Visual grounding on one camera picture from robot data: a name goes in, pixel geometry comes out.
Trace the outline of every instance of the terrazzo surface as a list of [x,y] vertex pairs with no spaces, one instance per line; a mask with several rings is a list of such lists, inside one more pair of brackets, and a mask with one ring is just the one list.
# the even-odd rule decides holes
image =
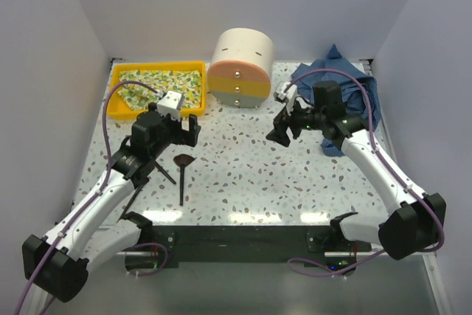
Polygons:
[[[275,63],[272,87],[290,80],[297,63]],[[220,105],[207,95],[195,148],[171,145],[159,163],[178,182],[173,157],[187,153],[195,161],[185,170],[184,206],[178,205],[178,184],[157,170],[150,175],[130,211],[154,224],[174,225],[306,225],[328,224],[337,215],[357,211],[385,215],[372,185],[347,157],[322,153],[321,132],[303,131],[289,148],[266,140],[282,105],[270,96],[260,109]],[[131,133],[133,121],[107,119],[111,151]],[[80,180],[76,205],[105,169],[105,143],[99,117]],[[377,139],[384,146],[381,130]],[[106,218],[111,226],[130,197]]]

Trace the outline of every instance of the cylindrical container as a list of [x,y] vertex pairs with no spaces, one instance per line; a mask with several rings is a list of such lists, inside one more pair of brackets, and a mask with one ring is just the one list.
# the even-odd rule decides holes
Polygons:
[[230,29],[221,34],[207,78],[213,96],[222,103],[253,108],[271,92],[274,44],[262,32]]

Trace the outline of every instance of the blue cloth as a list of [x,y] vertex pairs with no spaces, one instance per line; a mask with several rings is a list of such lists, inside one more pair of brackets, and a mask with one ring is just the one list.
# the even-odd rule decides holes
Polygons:
[[[378,101],[377,94],[377,81],[374,77],[364,74],[357,68],[355,68],[341,53],[339,53],[336,45],[332,45],[330,51],[327,53],[324,60],[317,59],[310,66],[306,64],[300,64],[296,71],[291,75],[293,79],[298,78],[300,75],[309,72],[314,69],[338,69],[351,74],[355,77],[366,89],[367,95],[369,96],[370,106],[372,108],[372,123],[374,130],[377,128],[378,123],[381,121],[381,107]],[[299,80],[296,83],[298,87],[298,93],[309,100],[311,103],[315,102],[313,97],[313,84],[319,81],[334,80],[340,87],[342,92],[342,100],[346,103],[346,111],[359,113],[362,118],[368,122],[367,107],[362,100],[362,93],[349,78],[336,74],[336,73],[316,73],[308,75],[307,77]],[[322,142],[322,150],[327,156],[343,156],[343,153],[334,146],[334,144],[324,139]]]

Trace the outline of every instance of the floral cloth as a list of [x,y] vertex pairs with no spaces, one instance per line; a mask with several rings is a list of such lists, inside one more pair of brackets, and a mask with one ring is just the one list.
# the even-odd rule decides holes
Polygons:
[[[161,91],[177,91],[184,95],[183,108],[199,108],[201,102],[201,74],[197,70],[177,72],[172,70],[127,70],[119,73],[119,81],[135,80]],[[145,110],[149,102],[158,97],[145,87],[126,85],[118,89],[118,95],[133,111]]]

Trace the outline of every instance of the black stick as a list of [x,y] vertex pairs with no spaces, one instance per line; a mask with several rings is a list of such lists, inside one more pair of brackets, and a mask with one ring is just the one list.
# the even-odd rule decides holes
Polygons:
[[185,165],[181,164],[180,165],[180,200],[179,200],[179,205],[183,206],[184,205],[184,174],[185,174]]
[[144,185],[140,185],[138,186],[138,188],[136,188],[134,190],[134,194],[131,196],[128,204],[126,204],[126,207],[124,208],[123,210],[123,213],[121,213],[121,216],[118,218],[118,221],[123,218],[125,216],[125,214],[128,212],[128,210],[130,209],[131,205],[133,204],[134,200],[136,199],[136,197],[138,196],[138,194],[141,192],[142,188],[144,187]]
[[160,173],[167,177],[170,182],[172,182],[173,184],[177,184],[176,180],[174,180],[158,162],[155,162],[155,166],[157,167],[157,170],[159,170]]

